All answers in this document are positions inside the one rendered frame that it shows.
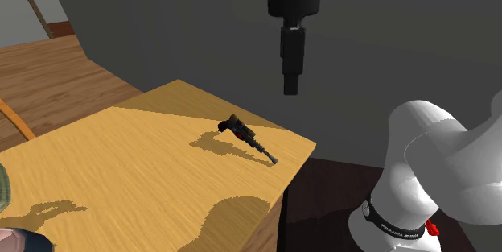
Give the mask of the black toy gun red button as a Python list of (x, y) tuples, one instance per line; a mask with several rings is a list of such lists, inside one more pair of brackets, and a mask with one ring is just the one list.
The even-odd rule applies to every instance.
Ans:
[(260, 153), (265, 154), (273, 164), (278, 162), (278, 159), (274, 158), (254, 137), (255, 133), (250, 130), (235, 114), (232, 114), (229, 119), (220, 122), (218, 125), (218, 131), (224, 132), (225, 130), (231, 130), (232, 133), (241, 141), (246, 142), (252, 148), (255, 148)]

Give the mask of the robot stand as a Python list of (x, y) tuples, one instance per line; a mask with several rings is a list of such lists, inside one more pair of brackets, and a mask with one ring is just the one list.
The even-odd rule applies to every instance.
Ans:
[(277, 252), (362, 252), (348, 217), (381, 173), (378, 167), (307, 159), (282, 201)]

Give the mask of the light wooden table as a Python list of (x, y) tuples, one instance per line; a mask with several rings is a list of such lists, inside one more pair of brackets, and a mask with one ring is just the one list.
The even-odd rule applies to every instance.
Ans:
[[(217, 125), (235, 114), (276, 159)], [(315, 143), (177, 80), (0, 153), (0, 227), (56, 252), (274, 252)]]

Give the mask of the brown slanted pole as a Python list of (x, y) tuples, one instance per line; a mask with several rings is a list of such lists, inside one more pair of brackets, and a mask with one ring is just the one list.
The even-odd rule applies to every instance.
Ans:
[(39, 10), (37, 4), (35, 3), (35, 0), (27, 0), (31, 9), (34, 11), (36, 18), (39, 20), (40, 24), (42, 25), (43, 29), (45, 30), (47, 37), (49, 39), (54, 39), (55, 36), (51, 32), (50, 27), (48, 26), (46, 20), (44, 19), (41, 11)]

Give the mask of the orange curved bar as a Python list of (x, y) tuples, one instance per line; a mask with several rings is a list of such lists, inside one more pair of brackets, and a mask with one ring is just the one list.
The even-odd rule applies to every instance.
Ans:
[(0, 98), (0, 113), (6, 117), (19, 133), (30, 141), (36, 138), (31, 128)]

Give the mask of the green checked round object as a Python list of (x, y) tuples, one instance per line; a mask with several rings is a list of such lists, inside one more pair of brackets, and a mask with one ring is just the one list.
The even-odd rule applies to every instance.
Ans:
[(11, 187), (9, 176), (4, 166), (0, 163), (0, 213), (10, 204)]

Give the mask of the pink and blue object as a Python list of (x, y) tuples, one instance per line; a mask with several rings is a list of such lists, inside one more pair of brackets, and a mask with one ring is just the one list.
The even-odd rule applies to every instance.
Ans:
[(51, 241), (25, 229), (0, 228), (0, 252), (54, 252)]

